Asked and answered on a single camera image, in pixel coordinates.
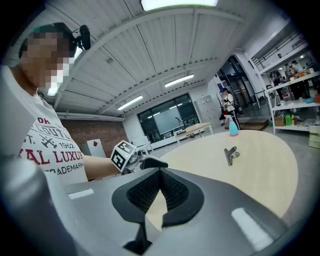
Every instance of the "shelving unit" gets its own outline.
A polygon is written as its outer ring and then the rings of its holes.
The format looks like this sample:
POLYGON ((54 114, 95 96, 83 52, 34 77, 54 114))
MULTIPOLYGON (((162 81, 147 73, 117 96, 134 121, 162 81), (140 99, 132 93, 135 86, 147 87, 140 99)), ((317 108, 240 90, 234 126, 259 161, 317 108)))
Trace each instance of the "shelving unit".
POLYGON ((286 86, 289 86, 289 85, 293 85, 293 84, 295 84, 295 83, 298 83, 298 82, 301 82, 301 81, 304 81, 304 80, 307 80, 307 79, 310 79, 310 78, 314 78, 314 77, 317 77, 317 76, 320 76, 320 71, 317 71, 317 72, 314 72, 314 73, 312 73, 312 74, 308 74, 308 75, 305 75, 305 76, 303 76, 303 77, 297 78, 297 79, 295 79, 295 80, 292 80, 292 81, 289 81, 289 82, 280 84, 280 85, 275 86, 275 87, 272 87, 272 88, 270 88, 270 89, 268 89, 268 90, 266 90, 266 91, 267 91, 267 93, 269 93, 269 92, 272 92, 272 91, 274 91, 274 90, 280 89, 280 88, 282 88, 282 87, 286 87, 286 86))
POLYGON ((309 107, 318 107, 320 103, 305 103, 300 102, 299 100, 292 100, 288 103, 285 103, 283 106, 275 106, 272 108, 273 111, 277 110, 290 110, 290 109, 300 109, 300 108, 309 108, 309 107))
POLYGON ((302 131, 302 132, 309 132, 308 126, 302 126, 302 125, 288 125, 288 126, 275 126, 276 129, 281 130, 292 130, 292 131, 302 131))
POLYGON ((290 61, 296 59, 298 56, 302 55, 303 53, 309 51, 309 45, 308 43, 304 43, 302 45, 300 45, 298 48, 294 49, 293 51, 291 51, 290 53, 288 53, 287 55, 283 56, 282 58, 278 59, 276 62, 272 63, 271 65, 265 67, 263 70, 259 71, 258 68, 256 66, 253 66, 254 69, 257 72, 257 75, 264 87, 264 90, 266 91, 266 97, 268 100, 268 105, 270 107, 270 112, 271 112, 271 117, 272 117, 272 124, 273 124, 273 133, 276 133, 276 130, 292 130, 292 131, 304 131, 304 132, 308 132, 309 131, 309 127, 308 126, 302 126, 302 125, 288 125, 288 126, 275 126, 275 111, 280 111, 280 110, 289 110, 289 109, 300 109, 300 108, 309 108, 309 107, 318 107, 320 106, 320 103, 305 103, 305 102, 300 102, 299 100, 293 100, 290 101, 288 103, 285 103, 284 105, 281 106, 275 106, 272 107, 272 103, 271 103, 271 98, 269 93, 286 87, 286 86, 290 86, 293 85, 295 83, 307 80, 307 79, 311 79, 317 76, 320 76, 320 71, 305 75, 303 77, 297 78, 295 80, 280 84, 278 86, 275 86, 273 88, 267 89, 266 88, 266 84, 262 78, 263 74, 269 73, 271 71, 274 71, 276 69, 278 69, 279 67, 289 63, 290 61))

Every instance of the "desk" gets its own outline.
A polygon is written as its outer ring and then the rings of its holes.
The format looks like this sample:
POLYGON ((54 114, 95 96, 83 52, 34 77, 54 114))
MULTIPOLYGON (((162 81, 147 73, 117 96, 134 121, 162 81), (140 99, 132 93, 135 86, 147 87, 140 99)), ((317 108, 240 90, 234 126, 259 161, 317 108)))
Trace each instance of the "desk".
MULTIPOLYGON (((183 144, 162 157, 170 168, 231 184, 282 217, 294 198, 298 166, 294 153, 279 137, 256 130, 240 130, 199 138, 183 144), (236 146, 240 153, 228 165, 224 149, 236 146)), ((147 214, 161 230, 166 201, 157 195, 147 214)))
POLYGON ((179 134, 177 135, 177 133, 174 133, 174 137, 176 138, 176 141, 178 142, 178 144, 180 144, 180 140, 184 139, 186 136, 190 135, 191 133, 197 132, 199 131, 199 135, 202 138, 201 129, 205 129, 205 128, 209 128, 210 133, 214 134, 213 130, 212 130, 212 126, 210 122, 206 122, 206 123, 197 123, 195 125, 189 126, 185 129, 185 133, 179 134))

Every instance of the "metal binder clip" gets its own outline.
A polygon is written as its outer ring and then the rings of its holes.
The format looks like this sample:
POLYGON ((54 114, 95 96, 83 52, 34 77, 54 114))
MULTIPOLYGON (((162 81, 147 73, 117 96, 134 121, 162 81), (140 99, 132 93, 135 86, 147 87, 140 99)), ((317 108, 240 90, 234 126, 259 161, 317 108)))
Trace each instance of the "metal binder clip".
POLYGON ((232 166, 232 159, 240 156, 240 153, 236 151, 237 147, 234 146, 230 150, 224 149, 226 160, 228 161, 229 166, 232 166))

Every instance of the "blue spray bottle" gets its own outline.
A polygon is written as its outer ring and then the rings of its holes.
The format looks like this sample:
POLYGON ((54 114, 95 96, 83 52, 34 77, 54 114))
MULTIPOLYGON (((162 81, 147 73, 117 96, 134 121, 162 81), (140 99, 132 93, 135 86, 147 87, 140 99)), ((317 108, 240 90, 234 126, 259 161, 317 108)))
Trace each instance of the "blue spray bottle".
POLYGON ((237 136, 239 134, 238 127, 235 124, 234 120, 232 119, 232 115, 225 115, 225 118, 229 119, 229 132, 230 136, 237 136))

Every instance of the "ceiling light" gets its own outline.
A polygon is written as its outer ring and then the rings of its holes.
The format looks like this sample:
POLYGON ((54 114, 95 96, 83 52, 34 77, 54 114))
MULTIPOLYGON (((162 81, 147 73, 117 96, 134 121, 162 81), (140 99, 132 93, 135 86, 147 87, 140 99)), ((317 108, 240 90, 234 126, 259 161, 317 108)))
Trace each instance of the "ceiling light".
POLYGON ((76 48, 76 51, 75 51, 75 54, 74 54, 74 59, 78 58, 78 56, 80 55, 80 53, 82 53, 82 49, 77 47, 76 48))
POLYGON ((166 84, 164 85, 164 87, 173 86, 173 85, 175 85, 175 84, 177 84, 177 83, 180 83, 180 82, 182 82, 182 81, 185 81, 185 80, 190 79, 190 78, 193 78, 193 77, 194 77, 194 74, 191 74, 191 75, 182 77, 182 78, 180 78, 180 79, 177 79, 177 80, 174 80, 174 81, 172 81, 172 82, 166 83, 166 84))
POLYGON ((58 87, 57 86, 54 87, 54 88, 49 88, 47 95, 48 96, 55 96, 57 91, 58 91, 58 87))
POLYGON ((218 0, 141 0, 140 1, 145 11, 153 9, 177 6, 177 5, 199 5, 199 6, 216 6, 218 0))
POLYGON ((142 97, 141 95, 139 97, 134 98, 133 100, 130 100, 128 103, 124 104, 123 106, 119 107, 118 110, 123 110, 124 108, 128 107, 129 105, 143 99, 144 97, 142 97))

